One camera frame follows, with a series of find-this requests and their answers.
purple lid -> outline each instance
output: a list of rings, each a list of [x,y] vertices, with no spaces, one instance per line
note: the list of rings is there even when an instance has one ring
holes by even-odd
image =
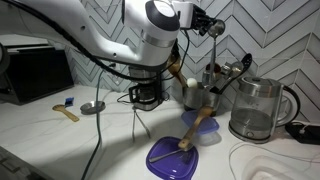
[[[153,174],[168,180],[191,179],[197,168],[199,159],[199,154],[195,147],[187,152],[180,151],[156,162],[149,162],[149,158],[178,150],[180,141],[181,139],[175,137],[163,137],[155,143],[146,159],[147,167]]]
[[[188,127],[191,127],[194,123],[194,121],[198,117],[198,110],[192,110],[184,112],[181,115],[181,119],[187,124]],[[219,129],[219,124],[213,117],[206,117],[204,118],[197,130],[197,134],[207,134],[211,132],[215,132]]]

black appliance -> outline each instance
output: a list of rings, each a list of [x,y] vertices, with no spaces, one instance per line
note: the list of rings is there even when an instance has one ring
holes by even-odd
[[[0,74],[0,100],[22,105],[74,86],[63,50],[6,48],[10,65]]]

kettle handle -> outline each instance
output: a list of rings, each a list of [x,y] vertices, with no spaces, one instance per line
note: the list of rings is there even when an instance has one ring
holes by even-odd
[[[281,119],[278,118],[276,127],[283,126],[291,122],[292,120],[294,120],[298,116],[301,108],[301,102],[300,102],[299,96],[297,95],[296,92],[294,92],[293,89],[291,89],[288,86],[284,86],[283,96],[289,100],[291,106],[288,114],[285,117]]]

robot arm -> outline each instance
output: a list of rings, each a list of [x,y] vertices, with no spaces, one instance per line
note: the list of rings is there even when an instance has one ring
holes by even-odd
[[[199,26],[195,19],[203,18],[189,2],[123,0],[122,5],[124,25],[141,29],[135,48],[104,38],[79,0],[0,0],[0,35],[40,37],[78,49],[80,44],[80,51],[86,50],[100,59],[159,70],[166,64],[179,29],[200,29],[193,26]],[[207,16],[204,19],[206,23],[210,21]]]

kettle base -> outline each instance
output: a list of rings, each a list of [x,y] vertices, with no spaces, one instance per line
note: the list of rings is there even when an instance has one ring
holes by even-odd
[[[229,122],[229,131],[231,132],[232,135],[234,135],[235,137],[237,137],[238,139],[241,139],[242,141],[246,141],[246,142],[252,142],[255,144],[263,144],[263,143],[267,143],[270,139],[271,136],[268,136],[267,138],[263,138],[263,139],[253,139],[253,138],[249,138],[246,136],[243,136],[241,134],[239,134],[238,132],[236,132],[230,125]]]

